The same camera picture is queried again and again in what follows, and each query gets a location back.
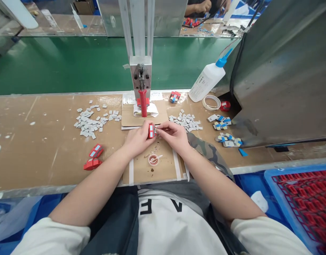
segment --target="small cup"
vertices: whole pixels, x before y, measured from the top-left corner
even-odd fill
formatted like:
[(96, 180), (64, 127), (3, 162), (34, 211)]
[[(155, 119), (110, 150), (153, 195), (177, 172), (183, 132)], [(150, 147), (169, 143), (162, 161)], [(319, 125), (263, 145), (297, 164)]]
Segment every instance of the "small cup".
[(156, 166), (159, 164), (159, 157), (156, 154), (152, 154), (148, 157), (148, 162), (151, 166)]

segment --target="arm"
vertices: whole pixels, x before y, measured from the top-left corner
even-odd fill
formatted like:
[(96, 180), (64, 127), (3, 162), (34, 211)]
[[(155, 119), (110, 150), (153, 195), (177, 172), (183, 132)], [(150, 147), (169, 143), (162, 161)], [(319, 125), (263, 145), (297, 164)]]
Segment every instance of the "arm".
[(129, 131), (124, 145), (78, 184), (49, 217), (66, 225), (88, 226), (109, 200), (130, 160), (155, 141), (147, 139), (149, 124), (146, 120), (142, 127)]
[(190, 14), (192, 14), (194, 12), (196, 12), (196, 4), (187, 5), (187, 9), (185, 10), (184, 17), (189, 16)]
[(183, 158), (199, 187), (226, 220), (266, 216), (244, 191), (189, 145), (184, 127), (167, 121), (157, 128), (157, 133)]
[(190, 14), (196, 12), (196, 13), (206, 13), (209, 11), (211, 8), (211, 1), (210, 0), (205, 0), (200, 4), (191, 4), (187, 5), (187, 9), (185, 10), (185, 17), (189, 16)]

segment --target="roll of tape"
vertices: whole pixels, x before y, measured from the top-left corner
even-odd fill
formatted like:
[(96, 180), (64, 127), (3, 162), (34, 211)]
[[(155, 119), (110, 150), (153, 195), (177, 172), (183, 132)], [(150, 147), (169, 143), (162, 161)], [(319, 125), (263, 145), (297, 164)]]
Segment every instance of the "roll of tape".
[[(207, 98), (210, 98), (210, 99), (214, 100), (217, 103), (217, 106), (214, 107), (214, 106), (207, 105), (206, 102), (205, 102), (205, 100)], [(207, 110), (209, 110), (209, 111), (212, 111), (212, 110), (213, 111), (216, 111), (216, 110), (218, 110), (221, 107), (221, 101), (218, 99), (218, 97), (213, 96), (213, 95), (207, 95), (207, 96), (205, 96), (203, 98), (202, 103), (203, 103), (204, 108), (207, 109)]]

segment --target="camouflage fabric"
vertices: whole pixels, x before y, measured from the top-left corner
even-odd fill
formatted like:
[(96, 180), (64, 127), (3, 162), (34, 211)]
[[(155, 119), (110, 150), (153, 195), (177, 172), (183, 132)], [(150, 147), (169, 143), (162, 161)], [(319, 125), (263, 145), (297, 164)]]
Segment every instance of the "camouflage fabric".
[(193, 133), (187, 133), (189, 143), (196, 151), (202, 154), (207, 160), (209, 160), (213, 165), (217, 166), (222, 173), (233, 178), (233, 174), (230, 168), (216, 150), (215, 146), (199, 139)]

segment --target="small bottle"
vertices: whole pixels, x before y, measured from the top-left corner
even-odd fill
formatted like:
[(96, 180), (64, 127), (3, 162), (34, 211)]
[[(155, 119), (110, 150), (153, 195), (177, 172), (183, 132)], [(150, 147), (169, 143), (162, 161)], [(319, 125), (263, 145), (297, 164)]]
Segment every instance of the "small bottle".
[(193, 84), (189, 97), (194, 102), (201, 101), (215, 85), (224, 77), (225, 71), (223, 66), (227, 62), (227, 58), (233, 49), (222, 58), (220, 58), (216, 63), (206, 65), (198, 76), (196, 82)]

